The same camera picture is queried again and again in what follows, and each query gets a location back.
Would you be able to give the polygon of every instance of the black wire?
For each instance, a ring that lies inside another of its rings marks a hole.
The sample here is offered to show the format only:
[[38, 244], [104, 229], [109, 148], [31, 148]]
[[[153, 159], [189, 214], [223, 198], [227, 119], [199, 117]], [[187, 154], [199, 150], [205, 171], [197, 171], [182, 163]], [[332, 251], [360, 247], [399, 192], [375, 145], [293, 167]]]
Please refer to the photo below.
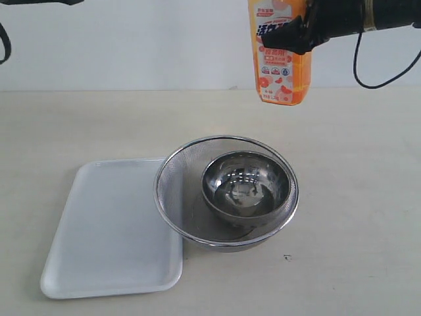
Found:
[[358, 77], [357, 74], [357, 59], [358, 59], [358, 52], [360, 50], [360, 44], [361, 44], [361, 38], [362, 38], [362, 33], [364, 33], [364, 21], [366, 18], [366, 6], [365, 6], [365, 2], [361, 1], [361, 18], [362, 18], [362, 26], [361, 26], [361, 30], [360, 33], [358, 35], [358, 40], [357, 40], [357, 45], [355, 46], [355, 53], [354, 53], [354, 65], [353, 65], [353, 72], [354, 72], [354, 78], [355, 80], [359, 83], [360, 86], [366, 88], [366, 89], [379, 89], [382, 88], [396, 80], [398, 80], [400, 77], [402, 77], [403, 75], [405, 75], [408, 71], [410, 71], [413, 66], [415, 66], [415, 64], [420, 60], [421, 58], [421, 51], [418, 53], [418, 55], [415, 57], [415, 59], [413, 60], [413, 62], [411, 62], [411, 64], [404, 70], [402, 71], [400, 74], [394, 76], [392, 79], [389, 79], [388, 81], [382, 83], [382, 84], [378, 84], [377, 86], [369, 86], [364, 84], [363, 82], [361, 82], [360, 78]]
[[7, 32], [5, 28], [3, 27], [3, 25], [1, 25], [1, 23], [0, 23], [0, 39], [3, 42], [3, 46], [5, 47], [5, 57], [3, 59], [0, 59], [0, 65], [1, 65], [5, 61], [7, 61], [7, 59], [9, 59], [12, 53], [11, 39], [7, 35]]

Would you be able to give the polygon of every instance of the orange bottle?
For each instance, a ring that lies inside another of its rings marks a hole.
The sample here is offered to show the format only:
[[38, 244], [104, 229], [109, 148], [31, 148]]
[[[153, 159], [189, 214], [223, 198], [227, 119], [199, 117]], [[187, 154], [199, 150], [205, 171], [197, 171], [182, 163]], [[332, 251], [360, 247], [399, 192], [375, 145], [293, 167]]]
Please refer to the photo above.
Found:
[[305, 15], [305, 0], [249, 0], [251, 40], [256, 87], [264, 102], [296, 105], [304, 99], [311, 81], [311, 53], [298, 55], [268, 49], [261, 36]]

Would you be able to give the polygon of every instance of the stainless steel bowl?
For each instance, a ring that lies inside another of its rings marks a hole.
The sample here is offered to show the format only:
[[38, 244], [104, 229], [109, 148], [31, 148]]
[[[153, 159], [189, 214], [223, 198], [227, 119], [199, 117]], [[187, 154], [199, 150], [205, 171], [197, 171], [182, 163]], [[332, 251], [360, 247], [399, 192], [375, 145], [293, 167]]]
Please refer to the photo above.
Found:
[[[215, 216], [205, 201], [205, 169], [216, 158], [233, 151], [269, 157], [286, 174], [287, 189], [282, 192], [288, 193], [279, 215], [266, 225], [234, 226]], [[299, 200], [297, 179], [288, 162], [267, 145], [238, 136], [201, 138], [177, 149], [157, 173], [154, 196], [159, 213], [176, 232], [194, 244], [221, 252], [246, 250], [275, 235], [292, 219]]]
[[254, 228], [281, 215], [289, 180], [281, 164], [269, 156], [235, 151], [210, 163], [202, 187], [216, 216], [234, 226]]

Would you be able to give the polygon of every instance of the mesh strainer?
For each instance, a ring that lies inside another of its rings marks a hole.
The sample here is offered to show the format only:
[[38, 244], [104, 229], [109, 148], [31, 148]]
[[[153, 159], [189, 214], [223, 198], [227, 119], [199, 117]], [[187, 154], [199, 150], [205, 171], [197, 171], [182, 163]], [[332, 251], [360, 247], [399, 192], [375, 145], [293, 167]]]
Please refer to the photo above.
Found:
[[[257, 228], [235, 227], [209, 209], [202, 193], [202, 175], [217, 157], [233, 151], [253, 151], [271, 157], [287, 174], [289, 194], [283, 216]], [[216, 251], [241, 251], [281, 230], [298, 204], [297, 179], [288, 162], [272, 148], [238, 136], [212, 136], [190, 142], [170, 155], [155, 179], [155, 201], [163, 219], [184, 238]]]

